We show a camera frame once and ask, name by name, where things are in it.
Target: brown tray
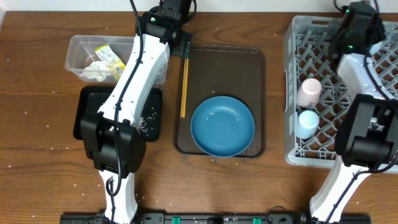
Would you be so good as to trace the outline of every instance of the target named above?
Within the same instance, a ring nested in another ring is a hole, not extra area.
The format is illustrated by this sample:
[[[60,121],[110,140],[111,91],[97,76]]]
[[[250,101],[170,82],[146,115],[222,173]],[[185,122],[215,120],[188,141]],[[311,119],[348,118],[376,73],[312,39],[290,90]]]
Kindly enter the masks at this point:
[[[192,114],[200,103],[211,97],[231,96],[250,109],[256,127],[249,147],[235,157],[260,156],[266,145],[264,63],[264,55],[254,47],[193,46],[185,80],[186,97],[183,94],[185,61],[181,64],[174,135],[176,149],[184,154],[208,156],[192,138]]]

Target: crate handle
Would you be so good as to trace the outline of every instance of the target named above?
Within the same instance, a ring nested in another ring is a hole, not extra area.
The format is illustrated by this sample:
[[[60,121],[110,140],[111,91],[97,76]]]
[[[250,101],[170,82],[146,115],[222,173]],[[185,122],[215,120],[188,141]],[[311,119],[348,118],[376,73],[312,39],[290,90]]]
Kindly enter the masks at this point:
[[[287,111],[287,100],[289,99],[289,78],[287,77],[287,69],[285,69],[285,76],[286,76],[286,106],[285,106],[285,111]]]

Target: yellow label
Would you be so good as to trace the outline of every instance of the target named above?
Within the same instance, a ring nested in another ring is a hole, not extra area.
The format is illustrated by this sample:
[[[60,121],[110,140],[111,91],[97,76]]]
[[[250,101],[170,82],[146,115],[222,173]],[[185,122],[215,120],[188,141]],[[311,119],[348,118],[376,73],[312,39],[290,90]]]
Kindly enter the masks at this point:
[[[115,71],[113,73],[113,77],[119,81],[120,76],[126,65],[120,60],[120,58],[112,51],[111,47],[108,44],[105,44],[101,47],[95,49],[95,53],[103,61],[109,71]]]

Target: blue bowl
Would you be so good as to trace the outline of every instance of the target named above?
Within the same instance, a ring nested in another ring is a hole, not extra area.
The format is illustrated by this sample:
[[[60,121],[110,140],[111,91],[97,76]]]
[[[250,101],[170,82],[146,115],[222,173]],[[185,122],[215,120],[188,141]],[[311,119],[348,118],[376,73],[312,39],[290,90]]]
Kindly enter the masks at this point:
[[[191,120],[196,144],[207,154],[231,157],[243,152],[254,137],[254,118],[249,108],[228,96],[201,103]]]

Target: cup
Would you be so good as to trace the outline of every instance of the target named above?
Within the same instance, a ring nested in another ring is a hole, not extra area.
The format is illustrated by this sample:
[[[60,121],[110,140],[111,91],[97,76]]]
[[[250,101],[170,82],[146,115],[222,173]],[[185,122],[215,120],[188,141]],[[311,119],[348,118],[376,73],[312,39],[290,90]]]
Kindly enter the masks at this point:
[[[310,107],[319,102],[322,85],[320,81],[315,78],[308,78],[300,85],[297,91],[297,103],[303,107]]]
[[[306,110],[298,116],[297,137],[300,139],[308,139],[317,131],[319,124],[319,116],[316,112]]]

